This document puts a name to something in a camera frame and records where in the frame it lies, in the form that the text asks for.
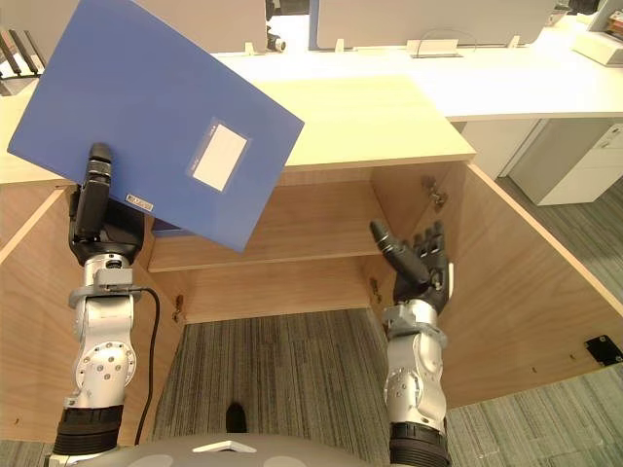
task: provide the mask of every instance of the desk top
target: desk top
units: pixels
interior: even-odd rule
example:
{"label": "desk top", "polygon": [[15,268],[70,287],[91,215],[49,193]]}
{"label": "desk top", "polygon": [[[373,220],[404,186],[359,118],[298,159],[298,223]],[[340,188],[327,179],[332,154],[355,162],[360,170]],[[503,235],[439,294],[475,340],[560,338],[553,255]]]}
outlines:
{"label": "desk top", "polygon": [[[475,154],[405,76],[252,81],[306,123],[289,170],[466,161]],[[0,98],[0,184],[59,179],[6,152],[33,88]]]}
{"label": "desk top", "polygon": [[586,30],[575,17],[518,49],[460,49],[463,58],[410,58],[399,48],[331,54],[307,51],[308,17],[274,17],[284,54],[219,58],[250,81],[404,74],[451,121],[623,117],[623,68],[571,50]]}

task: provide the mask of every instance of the robotic hand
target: robotic hand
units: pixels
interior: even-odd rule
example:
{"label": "robotic hand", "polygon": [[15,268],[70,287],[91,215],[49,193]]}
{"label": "robotic hand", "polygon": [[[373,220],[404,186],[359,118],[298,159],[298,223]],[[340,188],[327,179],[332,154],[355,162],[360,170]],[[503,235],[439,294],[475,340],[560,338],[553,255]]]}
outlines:
{"label": "robotic hand", "polygon": [[452,296],[454,268],[446,257],[443,228],[436,223],[425,237],[417,235],[413,246],[393,237],[379,221],[370,229],[397,273],[395,305],[384,313],[391,463],[447,466],[446,398],[441,388],[441,351],[447,338],[437,327],[437,317]]}

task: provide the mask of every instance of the small sticker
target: small sticker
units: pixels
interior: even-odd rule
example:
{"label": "small sticker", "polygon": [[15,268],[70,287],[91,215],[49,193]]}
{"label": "small sticker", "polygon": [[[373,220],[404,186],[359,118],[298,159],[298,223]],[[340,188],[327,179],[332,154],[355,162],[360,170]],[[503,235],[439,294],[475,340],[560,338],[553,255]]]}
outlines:
{"label": "small sticker", "polygon": [[152,212],[152,210],[154,209],[154,205],[151,202],[147,202],[145,199],[141,199],[139,197],[131,195],[130,193],[128,193],[128,195],[126,196],[126,201],[149,212]]}

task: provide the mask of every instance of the door hinge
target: door hinge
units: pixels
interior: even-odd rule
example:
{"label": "door hinge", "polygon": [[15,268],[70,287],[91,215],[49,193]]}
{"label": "door hinge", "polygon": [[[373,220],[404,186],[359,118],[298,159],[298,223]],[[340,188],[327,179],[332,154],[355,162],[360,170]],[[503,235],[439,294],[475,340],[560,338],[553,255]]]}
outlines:
{"label": "door hinge", "polygon": [[435,212],[441,211],[446,201],[448,201],[448,194],[439,190],[435,177],[423,176],[421,178],[421,186],[426,190],[428,197],[433,202]]}

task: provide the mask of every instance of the black rubber joint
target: black rubber joint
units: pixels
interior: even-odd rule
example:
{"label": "black rubber joint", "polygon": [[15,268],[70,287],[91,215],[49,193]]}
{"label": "black rubber joint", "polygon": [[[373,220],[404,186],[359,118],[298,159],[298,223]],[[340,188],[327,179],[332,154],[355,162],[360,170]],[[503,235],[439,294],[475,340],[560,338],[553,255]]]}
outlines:
{"label": "black rubber joint", "polygon": [[418,423],[391,424],[389,457],[392,464],[417,467],[451,465],[446,437]]}
{"label": "black rubber joint", "polygon": [[56,431],[54,454],[85,455],[117,446],[124,406],[64,409]]}

